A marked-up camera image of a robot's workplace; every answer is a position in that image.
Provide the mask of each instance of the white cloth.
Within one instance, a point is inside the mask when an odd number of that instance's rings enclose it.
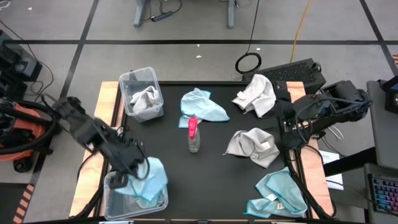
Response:
[[[145,90],[133,94],[132,100],[130,101],[130,104],[134,104],[132,110],[135,113],[158,105],[159,103],[159,91],[153,86],[148,86]]]
[[[246,89],[239,92],[232,102],[245,110],[244,113],[255,110],[257,117],[261,118],[274,107],[275,100],[272,83],[264,75],[255,74]]]
[[[253,128],[248,132],[237,131],[223,156],[227,154],[250,157],[256,164],[267,168],[279,155],[279,150],[273,135],[259,128]]]

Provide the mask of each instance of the black tabletop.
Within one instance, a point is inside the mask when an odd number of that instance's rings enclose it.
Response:
[[[374,145],[376,148],[377,163],[384,167],[398,169],[398,114],[384,109],[386,93],[380,88],[379,82],[366,83],[371,105],[371,119],[373,127]]]
[[[250,158],[222,156],[229,140],[239,130],[266,129],[279,141],[277,120],[257,118],[254,111],[243,115],[231,102],[247,84],[231,85],[160,85],[164,99],[164,116],[138,123],[127,117],[125,125],[146,145],[149,156],[158,157],[169,183],[169,205],[161,212],[136,218],[166,219],[253,219],[243,215],[250,199],[261,198],[254,186],[266,175],[284,168],[282,155],[265,169]],[[178,128],[180,100],[195,87],[211,92],[211,100],[222,106],[230,120],[224,123],[202,122],[200,149],[188,150],[188,131]]]

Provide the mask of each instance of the rgb keyboard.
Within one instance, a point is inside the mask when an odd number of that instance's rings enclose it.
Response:
[[[371,177],[371,193],[373,200],[377,203],[373,209],[378,212],[386,212],[384,207],[398,214],[398,181]]]

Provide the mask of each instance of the light blue cloth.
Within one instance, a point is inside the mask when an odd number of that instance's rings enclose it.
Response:
[[[300,189],[290,176],[289,169],[284,169],[267,174],[255,186],[263,198],[249,200],[245,215],[268,218],[270,215],[285,217],[303,217],[307,205],[301,195]],[[269,197],[274,194],[277,198],[272,201]]]
[[[179,128],[188,128],[190,117],[198,118],[198,123],[203,119],[212,122],[229,121],[226,111],[218,104],[210,100],[209,91],[195,88],[185,94],[181,99],[181,113]]]
[[[138,180],[132,175],[128,175],[127,186],[115,189],[118,193],[130,195],[136,198],[136,202],[141,206],[157,205],[159,196],[163,194],[163,189],[167,184],[167,176],[163,164],[158,158],[148,157],[150,169],[145,180]],[[146,162],[138,165],[137,175],[143,178],[146,175],[148,166]]]

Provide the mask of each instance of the orange vacuum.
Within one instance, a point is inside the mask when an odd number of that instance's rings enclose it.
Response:
[[[43,119],[32,108],[50,113],[37,103],[0,98],[0,161],[13,161],[17,172],[31,170],[34,151],[51,154],[52,136],[60,132],[54,119]]]

